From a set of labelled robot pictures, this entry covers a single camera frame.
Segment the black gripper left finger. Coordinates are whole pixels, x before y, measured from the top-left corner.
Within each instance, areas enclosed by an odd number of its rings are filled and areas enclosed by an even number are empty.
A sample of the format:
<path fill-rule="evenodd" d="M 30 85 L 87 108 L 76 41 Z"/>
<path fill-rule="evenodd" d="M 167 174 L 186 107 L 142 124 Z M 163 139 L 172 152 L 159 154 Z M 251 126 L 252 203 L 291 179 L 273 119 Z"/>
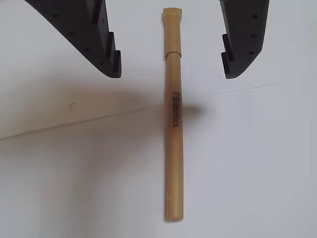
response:
<path fill-rule="evenodd" d="M 105 0 L 28 0 L 93 66 L 121 77 L 121 52 L 108 27 Z"/>

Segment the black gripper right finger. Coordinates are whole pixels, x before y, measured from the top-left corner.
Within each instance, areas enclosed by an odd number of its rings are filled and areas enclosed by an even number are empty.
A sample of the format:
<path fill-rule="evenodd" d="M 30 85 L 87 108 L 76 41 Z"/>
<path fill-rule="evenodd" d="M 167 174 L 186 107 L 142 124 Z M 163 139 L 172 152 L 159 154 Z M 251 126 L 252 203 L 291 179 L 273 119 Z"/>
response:
<path fill-rule="evenodd" d="M 226 33 L 221 53 L 225 77 L 240 76 L 263 48 L 268 0 L 221 0 Z"/>

